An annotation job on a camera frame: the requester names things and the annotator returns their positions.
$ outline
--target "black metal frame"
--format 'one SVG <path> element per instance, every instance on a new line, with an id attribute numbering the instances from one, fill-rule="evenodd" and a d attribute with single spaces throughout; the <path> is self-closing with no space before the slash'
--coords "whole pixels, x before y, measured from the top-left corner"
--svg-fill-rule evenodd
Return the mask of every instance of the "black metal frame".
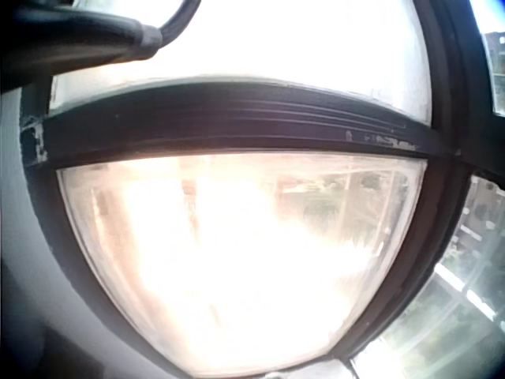
<path id="1" fill-rule="evenodd" d="M 70 283 L 112 332 L 167 372 L 189 377 L 134 330 L 99 285 L 66 215 L 56 170 L 190 152 L 302 150 L 426 159 L 417 207 L 389 273 L 344 337 L 312 362 L 351 359 L 405 309 L 444 252 L 470 175 L 478 172 L 501 186 L 505 178 L 505 120 L 493 114 L 470 3 L 414 5 L 431 71 L 431 129 L 362 99 L 273 81 L 156 84 L 50 117 L 25 114 L 23 161 L 40 225 Z"/>

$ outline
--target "glass pane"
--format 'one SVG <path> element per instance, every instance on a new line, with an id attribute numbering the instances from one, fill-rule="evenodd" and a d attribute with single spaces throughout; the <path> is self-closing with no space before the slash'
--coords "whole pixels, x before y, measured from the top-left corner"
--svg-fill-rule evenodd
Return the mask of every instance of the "glass pane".
<path id="1" fill-rule="evenodd" d="M 502 0 L 471 0 L 488 55 L 495 112 L 505 115 L 505 5 Z"/>
<path id="2" fill-rule="evenodd" d="M 312 153 L 142 159 L 59 172 L 117 307 L 198 377 L 328 351 L 382 282 L 425 163 Z"/>
<path id="3" fill-rule="evenodd" d="M 158 26 L 179 2 L 96 0 L 78 6 Z M 51 108 L 135 82 L 216 77 L 351 92 L 431 121 L 428 58 L 411 0 L 202 2 L 180 38 L 154 58 L 57 77 Z"/>
<path id="4" fill-rule="evenodd" d="M 387 355 L 400 377 L 418 379 L 483 377 L 496 367 L 505 357 L 504 217 L 505 192 L 473 177 L 434 275 L 380 343 L 358 357 Z"/>

